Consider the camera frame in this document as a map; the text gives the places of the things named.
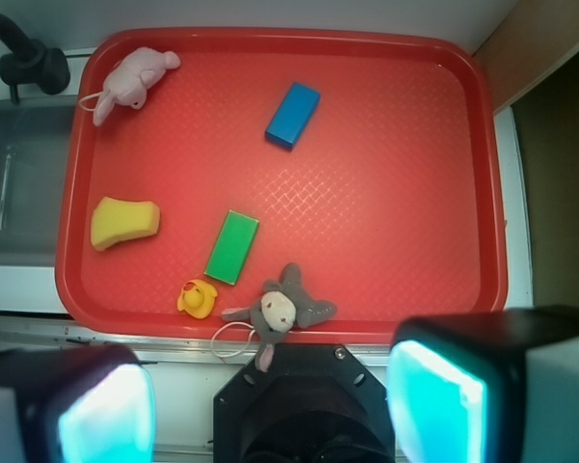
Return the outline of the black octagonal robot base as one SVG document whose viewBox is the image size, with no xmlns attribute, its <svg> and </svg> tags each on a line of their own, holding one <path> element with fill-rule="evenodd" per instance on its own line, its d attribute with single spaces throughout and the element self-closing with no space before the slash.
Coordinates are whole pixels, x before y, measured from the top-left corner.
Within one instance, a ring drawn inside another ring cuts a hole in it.
<svg viewBox="0 0 579 463">
<path fill-rule="evenodd" d="M 384 385 L 346 348 L 282 344 L 213 400 L 216 462 L 393 462 Z"/>
</svg>

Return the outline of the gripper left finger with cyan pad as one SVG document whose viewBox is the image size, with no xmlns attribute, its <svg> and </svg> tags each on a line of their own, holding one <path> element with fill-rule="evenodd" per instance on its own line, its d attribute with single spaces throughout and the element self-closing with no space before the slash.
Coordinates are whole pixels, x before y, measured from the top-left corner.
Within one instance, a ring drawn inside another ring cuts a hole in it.
<svg viewBox="0 0 579 463">
<path fill-rule="evenodd" d="M 0 350 L 0 462 L 151 462 L 152 379 L 116 344 Z"/>
</svg>

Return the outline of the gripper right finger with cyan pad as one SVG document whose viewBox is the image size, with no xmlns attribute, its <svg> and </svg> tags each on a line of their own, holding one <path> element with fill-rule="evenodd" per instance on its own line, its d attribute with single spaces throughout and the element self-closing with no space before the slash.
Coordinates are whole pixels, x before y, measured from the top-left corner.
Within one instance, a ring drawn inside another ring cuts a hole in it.
<svg viewBox="0 0 579 463">
<path fill-rule="evenodd" d="M 411 462 L 579 462 L 579 309 L 408 318 L 386 390 Z"/>
</svg>

